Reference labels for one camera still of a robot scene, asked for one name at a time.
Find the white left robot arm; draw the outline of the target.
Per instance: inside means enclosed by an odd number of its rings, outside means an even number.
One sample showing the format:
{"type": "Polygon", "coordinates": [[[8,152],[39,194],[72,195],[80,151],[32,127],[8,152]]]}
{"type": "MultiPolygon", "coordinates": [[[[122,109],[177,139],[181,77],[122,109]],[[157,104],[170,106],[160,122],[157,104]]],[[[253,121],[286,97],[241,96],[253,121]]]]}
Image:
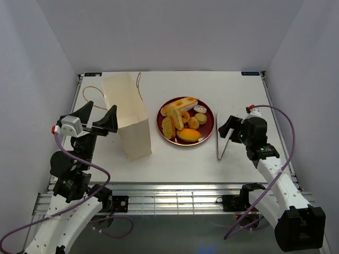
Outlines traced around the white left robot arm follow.
{"type": "Polygon", "coordinates": [[[68,253],[74,241],[99,211],[112,206],[106,184],[89,187],[97,137],[118,130],[117,106],[87,127],[94,103],[61,116],[51,129],[59,151],[50,159],[50,174],[57,178],[50,205],[32,242],[23,253],[68,253]]]}

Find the white frosted small donut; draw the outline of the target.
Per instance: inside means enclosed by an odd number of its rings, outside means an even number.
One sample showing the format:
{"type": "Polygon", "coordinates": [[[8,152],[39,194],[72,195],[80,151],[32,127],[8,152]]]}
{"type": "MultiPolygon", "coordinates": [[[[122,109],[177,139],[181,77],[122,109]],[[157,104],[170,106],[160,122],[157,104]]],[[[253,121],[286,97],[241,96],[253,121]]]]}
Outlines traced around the white frosted small donut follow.
{"type": "Polygon", "coordinates": [[[197,113],[201,113],[201,114],[206,114],[206,112],[207,112],[207,108],[202,106],[202,105],[196,105],[196,106],[193,107],[193,109],[197,113]]]}

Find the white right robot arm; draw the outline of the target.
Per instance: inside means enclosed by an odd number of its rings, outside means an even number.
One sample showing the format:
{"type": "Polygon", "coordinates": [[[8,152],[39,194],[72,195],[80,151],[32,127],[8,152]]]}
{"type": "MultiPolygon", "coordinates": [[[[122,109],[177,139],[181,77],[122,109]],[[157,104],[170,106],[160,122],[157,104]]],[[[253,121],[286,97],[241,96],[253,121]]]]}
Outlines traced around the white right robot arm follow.
{"type": "Polygon", "coordinates": [[[242,143],[246,155],[268,187],[246,184],[239,203],[245,210],[256,208],[274,229],[276,242],[284,252],[320,249],[323,246],[326,215],[312,206],[282,168],[280,155],[267,141],[267,122],[250,113],[245,119],[231,115],[218,128],[219,136],[242,143]]]}

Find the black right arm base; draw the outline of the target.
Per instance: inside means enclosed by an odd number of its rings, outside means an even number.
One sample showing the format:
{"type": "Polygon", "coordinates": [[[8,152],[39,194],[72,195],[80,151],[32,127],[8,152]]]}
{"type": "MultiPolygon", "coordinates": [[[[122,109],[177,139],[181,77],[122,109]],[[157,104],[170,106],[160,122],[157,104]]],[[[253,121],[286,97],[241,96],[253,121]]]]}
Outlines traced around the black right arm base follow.
{"type": "MultiPolygon", "coordinates": [[[[222,210],[224,212],[245,212],[250,207],[249,193],[258,189],[265,190],[265,187],[258,183],[244,184],[240,189],[239,194],[222,195],[217,198],[216,203],[222,205],[222,210]]],[[[258,210],[252,208],[240,222],[240,226],[246,226],[257,219],[259,219],[258,210]]]]}

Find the small round brown bun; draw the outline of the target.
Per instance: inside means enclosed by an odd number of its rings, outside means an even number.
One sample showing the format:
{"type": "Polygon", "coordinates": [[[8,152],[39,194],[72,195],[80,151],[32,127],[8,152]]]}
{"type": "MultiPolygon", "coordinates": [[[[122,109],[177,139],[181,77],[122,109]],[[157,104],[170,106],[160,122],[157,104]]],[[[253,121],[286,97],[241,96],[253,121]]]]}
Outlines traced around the small round brown bun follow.
{"type": "Polygon", "coordinates": [[[195,117],[189,118],[188,120],[189,129],[197,130],[199,126],[200,126],[200,122],[195,117]]]}

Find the metal serving tongs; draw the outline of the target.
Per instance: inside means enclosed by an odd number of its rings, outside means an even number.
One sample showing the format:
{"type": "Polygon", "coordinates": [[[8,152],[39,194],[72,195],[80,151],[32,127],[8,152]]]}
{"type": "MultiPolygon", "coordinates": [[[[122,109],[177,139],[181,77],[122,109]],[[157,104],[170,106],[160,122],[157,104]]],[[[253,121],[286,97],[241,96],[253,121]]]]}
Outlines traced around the metal serving tongs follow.
{"type": "Polygon", "coordinates": [[[229,114],[225,114],[222,111],[218,111],[216,114],[216,133],[217,133],[217,146],[216,146],[216,154],[217,154],[217,160],[221,160],[224,152],[226,150],[227,143],[229,141],[229,138],[233,132],[233,129],[230,129],[226,135],[225,138],[222,138],[220,136],[220,133],[218,129],[222,127],[230,117],[229,114]]]}

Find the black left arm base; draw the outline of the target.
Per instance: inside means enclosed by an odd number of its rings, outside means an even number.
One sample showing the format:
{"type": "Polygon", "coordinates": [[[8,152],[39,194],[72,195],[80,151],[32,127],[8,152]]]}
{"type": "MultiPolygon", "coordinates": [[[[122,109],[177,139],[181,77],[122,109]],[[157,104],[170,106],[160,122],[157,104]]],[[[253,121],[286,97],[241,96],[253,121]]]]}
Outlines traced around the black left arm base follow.
{"type": "Polygon", "coordinates": [[[126,213],[128,211],[129,196],[113,195],[111,189],[103,187],[94,197],[101,202],[102,208],[99,213],[104,214],[105,217],[112,217],[116,213],[126,213]]]}

